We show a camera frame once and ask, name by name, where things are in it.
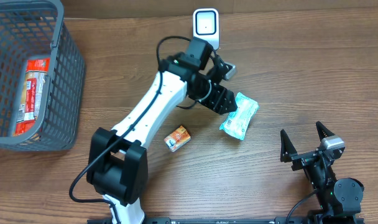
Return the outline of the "teal wet wipes pack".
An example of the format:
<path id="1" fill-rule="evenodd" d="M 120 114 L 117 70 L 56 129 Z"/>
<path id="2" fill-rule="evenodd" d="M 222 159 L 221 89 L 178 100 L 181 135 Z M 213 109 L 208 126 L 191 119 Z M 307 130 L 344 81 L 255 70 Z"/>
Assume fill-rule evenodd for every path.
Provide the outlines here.
<path id="1" fill-rule="evenodd" d="M 236 95 L 235 101 L 237 110 L 228 114 L 219 129 L 236 139 L 244 140 L 249 123 L 259 109 L 259 104 L 241 92 Z"/>

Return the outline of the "red orange snack bag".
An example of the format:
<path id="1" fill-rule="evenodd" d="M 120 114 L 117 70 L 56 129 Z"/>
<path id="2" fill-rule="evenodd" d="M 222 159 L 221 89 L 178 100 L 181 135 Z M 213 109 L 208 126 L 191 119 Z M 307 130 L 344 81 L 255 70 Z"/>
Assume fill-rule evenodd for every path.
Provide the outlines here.
<path id="1" fill-rule="evenodd" d="M 49 58 L 27 61 L 22 95 L 17 112 L 16 128 L 13 136 L 28 132 L 39 116 L 42 92 L 49 63 Z"/>

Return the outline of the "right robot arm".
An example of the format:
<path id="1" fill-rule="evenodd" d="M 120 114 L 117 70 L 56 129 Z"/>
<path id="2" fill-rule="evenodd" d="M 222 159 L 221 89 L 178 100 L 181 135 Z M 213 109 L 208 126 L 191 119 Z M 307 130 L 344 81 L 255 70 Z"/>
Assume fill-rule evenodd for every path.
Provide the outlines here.
<path id="1" fill-rule="evenodd" d="M 285 130 L 280 131 L 280 161 L 292 163 L 292 170 L 303 170 L 313 191 L 297 202 L 285 218 L 285 223 L 363 223 L 361 212 L 364 185 L 354 178 L 337 179 L 332 165 L 345 150 L 345 143 L 321 122 L 316 122 L 320 145 L 314 151 L 299 154 Z M 294 211 L 315 196 L 319 210 L 310 210 L 305 217 L 292 217 Z"/>

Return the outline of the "orange tissue pack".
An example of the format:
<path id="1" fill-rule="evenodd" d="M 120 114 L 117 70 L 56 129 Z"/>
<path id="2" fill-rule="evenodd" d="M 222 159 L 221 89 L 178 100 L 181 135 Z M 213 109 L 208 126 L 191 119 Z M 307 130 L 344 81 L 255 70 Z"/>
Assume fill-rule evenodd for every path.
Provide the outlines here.
<path id="1" fill-rule="evenodd" d="M 189 131 L 182 125 L 164 138 L 164 142 L 171 152 L 177 151 L 190 140 L 191 135 Z"/>

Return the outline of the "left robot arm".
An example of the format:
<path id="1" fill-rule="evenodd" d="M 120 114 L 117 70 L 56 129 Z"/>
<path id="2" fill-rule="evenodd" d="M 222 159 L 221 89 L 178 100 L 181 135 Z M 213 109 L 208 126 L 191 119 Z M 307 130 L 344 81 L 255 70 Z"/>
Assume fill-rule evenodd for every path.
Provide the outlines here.
<path id="1" fill-rule="evenodd" d="M 185 52 L 158 60 L 158 72 L 137 106 L 112 130 L 91 139 L 86 180 L 109 205 L 102 223 L 144 223 L 140 196 L 148 181 L 147 148 L 171 111 L 185 98 L 217 114 L 237 110 L 234 93 L 219 83 L 236 67 L 207 41 L 192 38 Z"/>

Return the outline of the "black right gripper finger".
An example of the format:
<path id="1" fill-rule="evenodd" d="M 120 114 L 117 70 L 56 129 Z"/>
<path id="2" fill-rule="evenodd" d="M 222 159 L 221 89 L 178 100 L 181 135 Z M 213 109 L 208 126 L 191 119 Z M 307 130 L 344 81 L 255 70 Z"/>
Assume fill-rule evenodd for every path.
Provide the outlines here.
<path id="1" fill-rule="evenodd" d="M 284 129 L 280 131 L 281 140 L 281 152 L 280 161 L 281 162 L 292 162 L 292 157 L 297 156 L 297 150 L 293 146 L 288 134 Z"/>
<path id="2" fill-rule="evenodd" d="M 322 124 L 322 122 L 317 121 L 316 122 L 316 129 L 318 131 L 319 139 L 322 140 L 327 137 L 334 136 L 334 133 L 331 132 L 326 126 Z"/>

